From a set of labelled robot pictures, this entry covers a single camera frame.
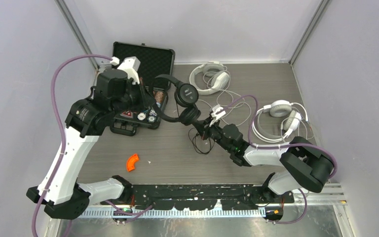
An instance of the white wall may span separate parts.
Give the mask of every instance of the white wall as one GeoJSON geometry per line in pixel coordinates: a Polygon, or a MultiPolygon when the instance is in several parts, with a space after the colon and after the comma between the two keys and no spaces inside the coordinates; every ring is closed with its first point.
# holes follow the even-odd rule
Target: white wall
{"type": "Polygon", "coordinates": [[[294,69],[358,236],[379,236],[379,1],[332,1],[294,69]]]}
{"type": "Polygon", "coordinates": [[[176,62],[288,61],[320,0],[67,0],[94,52],[115,41],[172,48],[176,62]]]}
{"type": "MultiPolygon", "coordinates": [[[[0,237],[31,236],[35,205],[25,193],[41,182],[60,144],[51,77],[60,63],[79,54],[54,1],[0,0],[0,237]]],[[[62,72],[56,88],[62,119],[74,101],[87,96],[93,78],[86,59],[62,72]]],[[[39,230],[44,217],[42,208],[39,230]]]]}

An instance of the sticker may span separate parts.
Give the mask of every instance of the sticker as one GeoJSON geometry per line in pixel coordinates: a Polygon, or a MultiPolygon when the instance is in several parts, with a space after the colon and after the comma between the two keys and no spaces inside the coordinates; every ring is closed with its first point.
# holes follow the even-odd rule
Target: sticker
{"type": "Polygon", "coordinates": [[[149,122],[155,122],[155,121],[156,121],[156,118],[153,117],[153,116],[149,116],[149,117],[148,117],[148,121],[149,121],[149,122]]]}
{"type": "Polygon", "coordinates": [[[120,116],[126,117],[126,118],[133,118],[133,113],[131,111],[126,111],[122,113],[120,116]]]}
{"type": "Polygon", "coordinates": [[[151,116],[157,116],[157,113],[156,113],[154,110],[151,110],[151,111],[149,112],[149,114],[150,114],[151,116]]]}
{"type": "Polygon", "coordinates": [[[146,115],[143,113],[140,113],[139,115],[137,115],[138,120],[144,120],[145,118],[146,118],[146,115]]]}

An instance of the orange plastic piece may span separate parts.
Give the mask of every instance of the orange plastic piece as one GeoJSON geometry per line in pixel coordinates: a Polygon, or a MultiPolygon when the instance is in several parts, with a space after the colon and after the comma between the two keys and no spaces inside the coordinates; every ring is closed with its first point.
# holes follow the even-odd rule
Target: orange plastic piece
{"type": "Polygon", "coordinates": [[[130,156],[130,158],[127,160],[127,164],[126,164],[127,171],[130,172],[130,171],[136,169],[134,167],[134,163],[136,163],[138,161],[139,161],[139,156],[137,154],[130,156]]]}

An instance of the small white piece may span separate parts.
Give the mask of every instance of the small white piece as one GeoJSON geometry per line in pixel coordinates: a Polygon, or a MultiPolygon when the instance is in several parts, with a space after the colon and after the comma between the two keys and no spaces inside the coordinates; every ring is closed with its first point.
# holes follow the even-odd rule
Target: small white piece
{"type": "Polygon", "coordinates": [[[221,119],[226,114],[226,111],[223,110],[223,107],[220,105],[216,105],[211,108],[210,116],[213,118],[213,120],[210,122],[210,127],[216,123],[219,119],[221,119]]]}
{"type": "Polygon", "coordinates": [[[145,120],[145,118],[146,118],[146,115],[144,113],[140,113],[139,115],[137,115],[137,119],[140,121],[145,120]]]}
{"type": "Polygon", "coordinates": [[[127,78],[132,78],[132,84],[135,85],[140,84],[139,75],[137,74],[139,66],[140,61],[137,57],[129,57],[125,58],[117,69],[125,71],[127,73],[127,78]]]}
{"type": "Polygon", "coordinates": [[[117,57],[112,57],[112,60],[110,61],[110,64],[113,66],[118,66],[120,64],[120,59],[117,57]]]}

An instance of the black headphones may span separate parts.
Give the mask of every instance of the black headphones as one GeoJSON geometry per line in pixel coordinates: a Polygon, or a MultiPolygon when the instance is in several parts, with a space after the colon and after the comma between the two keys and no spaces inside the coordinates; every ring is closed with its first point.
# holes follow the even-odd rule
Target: black headphones
{"type": "MultiPolygon", "coordinates": [[[[175,101],[178,105],[185,107],[185,110],[179,115],[178,118],[172,118],[164,114],[162,110],[157,106],[155,101],[152,104],[152,108],[159,115],[159,117],[167,122],[180,122],[185,126],[188,126],[194,121],[196,121],[197,118],[201,115],[201,111],[195,105],[195,103],[198,100],[197,89],[193,85],[183,83],[175,77],[167,74],[158,75],[157,77],[155,77],[155,79],[157,78],[166,79],[175,85],[175,101]]],[[[153,96],[153,93],[153,84],[151,83],[149,85],[149,94],[153,96]]]]}

